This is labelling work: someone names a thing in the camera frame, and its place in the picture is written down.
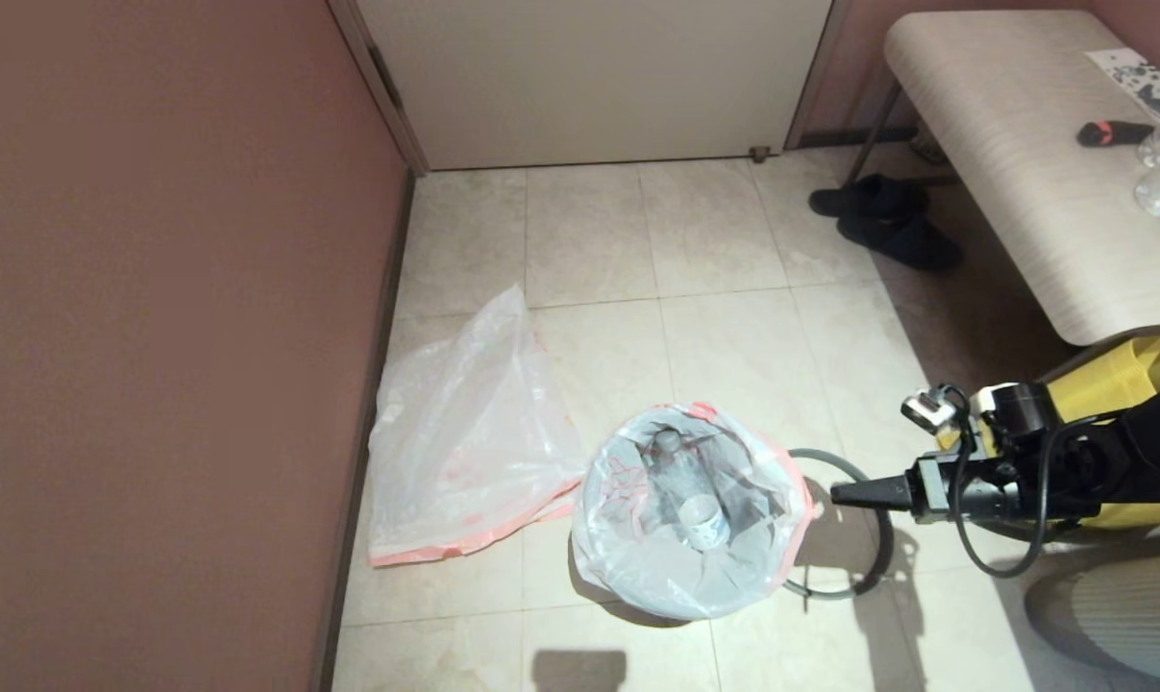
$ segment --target floor tile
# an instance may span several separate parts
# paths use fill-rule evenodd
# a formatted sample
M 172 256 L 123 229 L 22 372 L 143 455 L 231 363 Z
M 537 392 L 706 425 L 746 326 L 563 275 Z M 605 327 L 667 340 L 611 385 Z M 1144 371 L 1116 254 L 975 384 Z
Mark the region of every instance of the floor tile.
M 1036 380 L 1079 351 L 1058 337 L 1031 296 L 944 293 L 936 297 L 935 312 L 952 315 L 952 347 L 965 354 L 974 386 Z M 1002 329 L 1005 323 L 1010 328 Z
M 869 476 L 904 472 L 934 439 L 899 413 L 927 381 L 883 282 L 793 294 L 848 460 Z
M 524 206 L 521 169 L 422 179 L 408 219 L 396 314 L 467 314 L 522 284 Z
M 587 605 L 618 597 L 583 582 L 572 570 L 571 517 L 524 526 L 524 610 Z
M 387 342 L 387 364 L 396 363 L 409 351 L 427 343 L 456 338 L 473 315 L 444 315 L 438 318 L 404 318 L 391 321 L 391 338 Z
M 496 613 L 521 610 L 522 534 L 471 555 L 372 568 L 357 544 L 350 564 L 342 625 Z
M 749 163 L 640 163 L 661 296 L 788 284 Z
M 883 281 L 900 327 L 926 373 L 928 385 L 952 383 L 965 391 L 981 386 L 970 354 L 962 349 L 963 320 L 937 304 L 929 285 L 916 277 Z
M 926 690 L 1108 692 L 1101 671 L 1058 654 L 1034 634 L 1023 613 L 1028 583 L 960 568 L 893 585 Z
M 655 297 L 633 163 L 528 172 L 525 294 L 531 307 Z
M 675 394 L 783 447 L 839 444 L 789 290 L 660 301 Z
M 342 627 L 333 690 L 521 690 L 521 613 Z
M 878 552 L 877 525 L 869 509 L 833 504 L 833 483 L 848 482 L 840 469 L 813 459 L 795 457 L 795 464 L 806 476 L 806 486 L 817 513 L 806 530 L 806 538 L 789 573 L 791 582 L 820 591 L 839 591 L 860 582 L 873 566 Z
M 892 570 L 897 577 L 973 566 L 960 542 L 960 533 L 951 522 L 921 525 L 904 512 L 892 516 L 896 530 L 896 556 Z M 965 524 L 967 541 L 987 564 L 1002 569 L 1014 566 L 1028 552 L 1023 540 L 1006 538 Z
M 532 323 L 586 450 L 673 399 L 657 301 L 544 307 Z
M 719 689 L 706 621 L 681 627 L 644 627 L 618 619 L 601 605 L 524 612 L 525 692 Z M 614 686 L 619 675 L 622 686 Z M 575 687 L 601 678 L 602 687 Z
M 853 600 L 771 599 L 712 621 L 724 690 L 919 691 L 890 588 Z
M 795 150 L 751 166 L 790 285 L 878 277 L 870 252 L 810 209 L 811 192 L 839 188 L 828 159 L 826 150 Z

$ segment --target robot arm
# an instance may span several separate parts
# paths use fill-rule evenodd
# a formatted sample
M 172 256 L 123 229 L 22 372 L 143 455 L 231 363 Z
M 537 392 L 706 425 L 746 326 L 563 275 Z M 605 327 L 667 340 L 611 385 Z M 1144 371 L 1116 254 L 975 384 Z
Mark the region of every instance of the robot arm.
M 1097 516 L 1102 503 L 1160 503 L 1160 393 L 1068 422 L 1041 383 L 983 389 L 974 402 L 942 385 L 900 410 L 931 434 L 959 430 L 960 444 L 899 476 L 834 487 L 834 503 L 908 511 L 918 523 L 1037 522 L 1037 534 L 1047 520 Z

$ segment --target white plastic bag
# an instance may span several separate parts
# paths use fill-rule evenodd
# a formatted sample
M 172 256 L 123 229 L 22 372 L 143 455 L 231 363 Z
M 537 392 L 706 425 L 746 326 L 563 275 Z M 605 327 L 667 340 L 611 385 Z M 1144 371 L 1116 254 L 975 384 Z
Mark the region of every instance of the white plastic bag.
M 572 509 L 588 464 L 517 285 L 392 364 L 377 405 L 370 564 L 471 553 Z
M 677 430 L 697 450 L 728 517 L 728 546 L 698 552 L 659 517 L 650 478 L 655 434 Z M 676 619 L 722 617 L 773 595 L 798 556 L 814 504 L 786 452 L 708 403 L 650 408 L 593 460 L 572 518 L 575 569 L 628 604 Z

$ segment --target bench leg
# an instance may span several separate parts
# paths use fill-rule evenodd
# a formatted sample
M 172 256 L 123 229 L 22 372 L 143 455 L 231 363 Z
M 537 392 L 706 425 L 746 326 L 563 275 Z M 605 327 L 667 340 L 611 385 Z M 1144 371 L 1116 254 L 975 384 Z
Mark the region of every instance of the bench leg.
M 891 115 L 891 109 L 896 105 L 896 101 L 899 100 L 900 92 L 899 80 L 892 79 L 887 100 L 883 101 L 883 105 L 878 109 L 878 115 L 875 115 L 875 124 L 870 128 L 870 137 L 865 138 L 865 144 L 861 145 L 861 152 L 857 152 L 857 159 L 853 161 L 853 169 L 849 170 L 849 176 L 843 180 L 844 188 L 856 183 L 857 176 L 861 175 L 861 167 L 865 166 L 865 158 L 870 156 L 870 150 L 873 148 L 875 141 L 878 140 L 878 131 L 882 131 L 883 123 L 887 122 L 887 116 Z

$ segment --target door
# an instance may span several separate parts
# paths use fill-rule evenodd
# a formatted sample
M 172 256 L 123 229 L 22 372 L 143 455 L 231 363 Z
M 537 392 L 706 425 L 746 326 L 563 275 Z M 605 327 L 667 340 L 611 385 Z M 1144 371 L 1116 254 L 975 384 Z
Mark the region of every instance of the door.
M 358 0 L 434 169 L 781 152 L 831 0 Z

